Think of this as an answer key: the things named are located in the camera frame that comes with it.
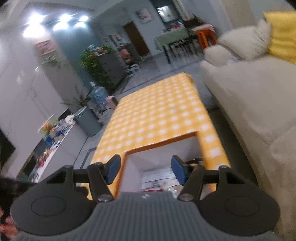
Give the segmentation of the person left hand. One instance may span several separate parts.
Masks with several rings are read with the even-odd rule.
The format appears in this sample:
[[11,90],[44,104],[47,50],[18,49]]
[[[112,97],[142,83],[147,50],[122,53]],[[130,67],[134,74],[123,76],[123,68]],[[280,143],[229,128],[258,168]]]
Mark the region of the person left hand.
[[18,233],[12,218],[1,208],[1,235],[5,237],[5,240],[13,240]]

